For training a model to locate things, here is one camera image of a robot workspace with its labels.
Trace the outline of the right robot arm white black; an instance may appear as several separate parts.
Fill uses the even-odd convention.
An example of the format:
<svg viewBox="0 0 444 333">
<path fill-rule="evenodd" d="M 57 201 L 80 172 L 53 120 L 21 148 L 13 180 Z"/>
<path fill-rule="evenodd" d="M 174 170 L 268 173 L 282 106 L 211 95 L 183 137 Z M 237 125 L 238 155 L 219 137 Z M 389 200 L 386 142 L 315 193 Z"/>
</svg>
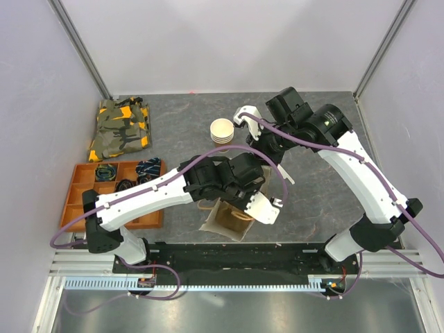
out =
<svg viewBox="0 0 444 333">
<path fill-rule="evenodd" d="M 423 205 L 407 198 L 382 175 L 363 148 L 352 124 L 335 105 L 312 110 L 301 95 L 288 87 L 266 102 L 274 122 L 258 123 L 257 108 L 237 110 L 235 123 L 248 124 L 248 144 L 280 164 L 288 150 L 310 148 L 341 176 L 364 209 L 362 218 L 332 236 L 318 255 L 319 268 L 333 273 L 349 256 L 362 250 L 377 252 L 393 243 Z"/>
</svg>

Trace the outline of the brown paper bag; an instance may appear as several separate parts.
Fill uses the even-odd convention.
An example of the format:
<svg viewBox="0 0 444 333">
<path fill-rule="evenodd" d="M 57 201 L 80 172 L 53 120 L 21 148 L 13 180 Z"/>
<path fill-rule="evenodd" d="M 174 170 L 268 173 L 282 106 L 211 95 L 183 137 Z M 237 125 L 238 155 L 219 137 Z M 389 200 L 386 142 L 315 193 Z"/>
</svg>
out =
<svg viewBox="0 0 444 333">
<path fill-rule="evenodd" d="M 198 201 L 197 208 L 208 211 L 209 214 L 201 231 L 212 232 L 227 237 L 232 241 L 240 242 L 244 239 L 255 219 L 234 206 L 222 201 L 220 198 L 212 206 Z"/>
</svg>

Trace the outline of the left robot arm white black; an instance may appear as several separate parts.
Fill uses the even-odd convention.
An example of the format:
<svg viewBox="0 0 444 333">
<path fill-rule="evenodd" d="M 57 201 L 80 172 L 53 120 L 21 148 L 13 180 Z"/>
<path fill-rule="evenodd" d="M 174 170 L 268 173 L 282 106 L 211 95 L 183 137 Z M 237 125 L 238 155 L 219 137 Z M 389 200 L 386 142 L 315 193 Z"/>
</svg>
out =
<svg viewBox="0 0 444 333">
<path fill-rule="evenodd" d="M 232 159 L 193 157 L 162 177 L 111 194 L 89 189 L 82 194 L 87 249 L 112 253 L 136 272 L 147 272 L 153 262 L 148 242 L 125 229 L 127 222 L 200 200 L 220 199 L 244 211 L 265 180 L 260 161 L 242 153 Z"/>
</svg>

